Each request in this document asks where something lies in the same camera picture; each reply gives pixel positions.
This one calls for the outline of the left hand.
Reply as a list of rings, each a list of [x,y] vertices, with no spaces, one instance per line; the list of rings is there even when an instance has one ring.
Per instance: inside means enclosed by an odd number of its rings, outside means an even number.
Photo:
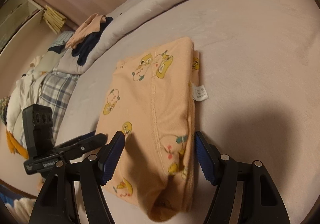
[[[37,184],[37,190],[38,190],[38,192],[40,192],[40,190],[42,189],[43,184],[44,184],[43,179],[40,179],[39,183]]]

